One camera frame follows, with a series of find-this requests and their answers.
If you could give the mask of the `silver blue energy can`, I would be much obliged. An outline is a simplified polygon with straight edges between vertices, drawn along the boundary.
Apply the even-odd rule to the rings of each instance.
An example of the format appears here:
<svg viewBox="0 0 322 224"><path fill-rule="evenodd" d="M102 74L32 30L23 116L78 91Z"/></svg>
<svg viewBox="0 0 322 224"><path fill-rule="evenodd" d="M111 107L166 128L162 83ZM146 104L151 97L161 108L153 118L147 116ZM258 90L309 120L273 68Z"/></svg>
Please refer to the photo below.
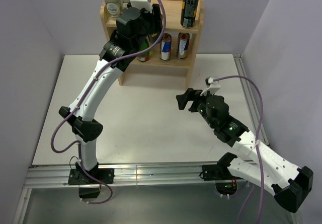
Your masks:
<svg viewBox="0 0 322 224"><path fill-rule="evenodd" d="M177 58L178 59L186 59L188 55L189 48L189 33L179 33L178 34L178 47L177 47Z"/></svg>
<svg viewBox="0 0 322 224"><path fill-rule="evenodd" d="M172 37L168 33L164 33L160 42L160 59L169 61L171 57Z"/></svg>

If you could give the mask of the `green glass bottle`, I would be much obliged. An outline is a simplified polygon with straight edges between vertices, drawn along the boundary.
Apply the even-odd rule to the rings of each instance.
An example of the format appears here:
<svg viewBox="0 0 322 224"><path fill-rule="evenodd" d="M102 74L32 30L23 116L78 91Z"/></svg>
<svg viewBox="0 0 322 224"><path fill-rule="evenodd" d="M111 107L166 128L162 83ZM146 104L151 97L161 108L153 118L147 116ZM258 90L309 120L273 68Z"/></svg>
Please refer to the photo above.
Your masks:
<svg viewBox="0 0 322 224"><path fill-rule="evenodd" d="M149 42L148 42L147 38L145 38L145 40L142 43L141 48L140 48L139 51L144 51L147 48L149 48ZM150 52L149 51L146 51L144 53L141 53L141 54L137 55L136 59L138 61L140 61L140 62L146 62L146 61L149 60L149 54L150 54Z"/></svg>

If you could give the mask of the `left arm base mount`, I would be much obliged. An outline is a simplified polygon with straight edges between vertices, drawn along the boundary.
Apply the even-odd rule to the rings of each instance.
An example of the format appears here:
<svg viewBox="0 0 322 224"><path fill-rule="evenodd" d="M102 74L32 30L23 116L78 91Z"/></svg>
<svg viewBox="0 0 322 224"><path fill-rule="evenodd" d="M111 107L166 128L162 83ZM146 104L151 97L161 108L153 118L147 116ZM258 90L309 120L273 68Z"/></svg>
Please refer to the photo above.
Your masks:
<svg viewBox="0 0 322 224"><path fill-rule="evenodd" d="M106 183L112 184L114 179L114 169L113 168L99 168L96 165L90 171L87 171L92 177ZM101 192L101 184L99 187L86 187L88 185L99 184L97 181L88 177L79 165L75 169L71 169L68 178L68 185L77 185L78 195L82 199L96 199Z"/></svg>

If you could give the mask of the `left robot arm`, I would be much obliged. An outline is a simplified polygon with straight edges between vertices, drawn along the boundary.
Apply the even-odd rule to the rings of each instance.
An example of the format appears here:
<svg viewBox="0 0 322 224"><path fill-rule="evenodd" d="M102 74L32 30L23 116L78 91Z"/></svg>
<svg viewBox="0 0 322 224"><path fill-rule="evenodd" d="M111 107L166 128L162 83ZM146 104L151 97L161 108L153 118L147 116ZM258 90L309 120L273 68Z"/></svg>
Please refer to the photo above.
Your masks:
<svg viewBox="0 0 322 224"><path fill-rule="evenodd" d="M59 114L68 122L78 144L80 178L93 183L98 177L96 139L103 126L94 119L97 108L113 83L140 54L148 35L165 31L166 14L163 5L153 4L152 11L126 8L116 20L116 29L104 45L96 68L79 96Z"/></svg>

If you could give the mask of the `black can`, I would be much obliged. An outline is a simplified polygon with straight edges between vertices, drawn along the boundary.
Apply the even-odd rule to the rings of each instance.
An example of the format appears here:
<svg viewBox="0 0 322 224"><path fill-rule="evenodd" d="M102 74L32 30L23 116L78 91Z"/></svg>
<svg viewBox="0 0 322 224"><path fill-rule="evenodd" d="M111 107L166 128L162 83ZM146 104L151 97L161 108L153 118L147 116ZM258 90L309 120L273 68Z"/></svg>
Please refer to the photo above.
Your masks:
<svg viewBox="0 0 322 224"><path fill-rule="evenodd" d="M192 28L195 24L199 0L182 0L181 25Z"/></svg>

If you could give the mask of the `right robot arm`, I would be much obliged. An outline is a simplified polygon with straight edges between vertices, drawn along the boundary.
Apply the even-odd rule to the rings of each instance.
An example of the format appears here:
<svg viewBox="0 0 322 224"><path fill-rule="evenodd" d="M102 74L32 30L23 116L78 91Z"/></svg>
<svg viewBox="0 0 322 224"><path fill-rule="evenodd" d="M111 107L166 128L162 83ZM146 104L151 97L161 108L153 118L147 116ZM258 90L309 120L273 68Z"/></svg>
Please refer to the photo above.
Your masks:
<svg viewBox="0 0 322 224"><path fill-rule="evenodd" d="M285 210L298 211L312 190L313 171L310 168L301 168L287 161L256 140L252 131L230 115L224 97L188 88L176 99L180 110L191 101L189 111L200 113L221 142L254 161L249 164L233 153L226 153L215 165L202 166L205 181L242 178L263 186Z"/></svg>

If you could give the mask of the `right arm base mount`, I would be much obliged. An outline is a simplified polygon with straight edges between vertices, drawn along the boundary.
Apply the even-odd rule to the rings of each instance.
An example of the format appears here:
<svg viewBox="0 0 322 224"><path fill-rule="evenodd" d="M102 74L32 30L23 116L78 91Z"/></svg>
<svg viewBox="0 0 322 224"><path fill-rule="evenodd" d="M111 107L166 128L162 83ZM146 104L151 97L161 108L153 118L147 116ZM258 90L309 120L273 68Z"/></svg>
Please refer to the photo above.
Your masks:
<svg viewBox="0 0 322 224"><path fill-rule="evenodd" d="M203 181L213 181L215 191L220 198L230 199L233 196L241 194L249 187L249 182L240 177L233 176L228 169L218 165L202 165L202 171L199 177Z"/></svg>

